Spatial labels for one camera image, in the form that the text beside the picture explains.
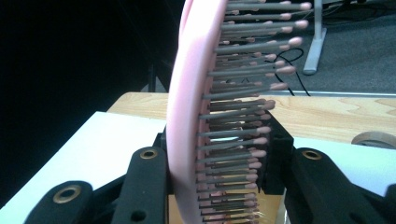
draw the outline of pink hairbrush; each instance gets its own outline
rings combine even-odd
[[[258,42],[256,36],[289,33],[307,21],[288,20],[308,3],[262,0],[187,0],[179,31],[177,59],[167,108],[166,141],[177,206],[184,223],[257,223],[256,169],[271,130],[263,126],[274,101],[240,99],[263,91],[284,90],[285,83],[232,83],[243,77],[290,74],[293,67],[271,52],[301,44]]]

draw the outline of metal grommet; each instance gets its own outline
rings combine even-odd
[[[313,160],[313,161],[321,160],[321,155],[318,154],[316,151],[305,150],[303,151],[303,155],[309,160]]]
[[[79,185],[70,185],[64,189],[59,190],[54,196],[53,201],[55,203],[68,203],[81,193],[81,186]]]
[[[140,153],[140,158],[145,159],[145,160],[149,160],[149,159],[153,159],[154,157],[156,157],[158,155],[157,150],[155,149],[148,149],[148,150],[144,150]]]

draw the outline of table surface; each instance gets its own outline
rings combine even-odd
[[[127,92],[107,112],[165,119],[167,93]],[[296,137],[350,143],[359,133],[377,131],[396,135],[396,99],[262,96],[275,100],[271,111]],[[170,223],[181,223],[170,197]],[[259,195],[265,223],[274,223],[279,196]]]

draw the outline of white surface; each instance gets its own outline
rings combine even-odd
[[[354,184],[384,196],[396,183],[396,150],[362,147],[307,138],[294,138],[294,146],[324,152]]]
[[[23,223],[47,191],[65,181],[98,189],[124,175],[133,153],[152,146],[164,127],[165,120],[96,112],[0,210],[0,223]]]

